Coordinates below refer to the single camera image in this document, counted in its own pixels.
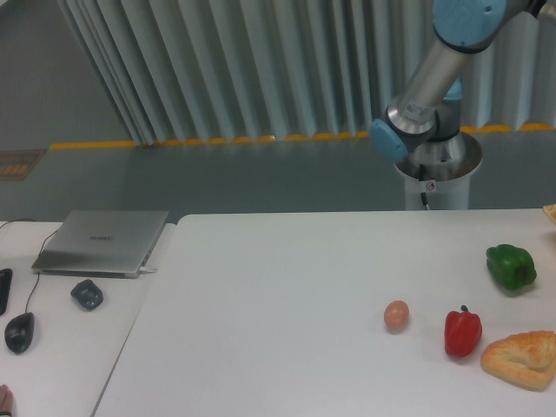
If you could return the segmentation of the person's bare hand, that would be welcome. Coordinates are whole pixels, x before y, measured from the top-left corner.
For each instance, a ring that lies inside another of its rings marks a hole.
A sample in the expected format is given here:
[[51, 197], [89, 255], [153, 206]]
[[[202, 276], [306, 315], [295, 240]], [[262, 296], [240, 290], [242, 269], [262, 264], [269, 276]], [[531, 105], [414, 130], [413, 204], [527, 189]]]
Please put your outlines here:
[[0, 387], [0, 417], [12, 416], [13, 403], [13, 393], [8, 386], [2, 385]]

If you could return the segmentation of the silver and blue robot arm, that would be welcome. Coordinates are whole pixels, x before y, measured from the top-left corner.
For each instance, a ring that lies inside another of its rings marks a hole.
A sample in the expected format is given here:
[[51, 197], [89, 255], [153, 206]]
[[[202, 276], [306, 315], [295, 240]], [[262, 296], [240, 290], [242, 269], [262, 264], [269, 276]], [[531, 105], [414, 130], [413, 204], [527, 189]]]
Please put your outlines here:
[[405, 90], [368, 129], [380, 154], [398, 162], [437, 134], [437, 108], [470, 56], [488, 48], [504, 25], [526, 12], [555, 19], [554, 1], [435, 1], [435, 40]]

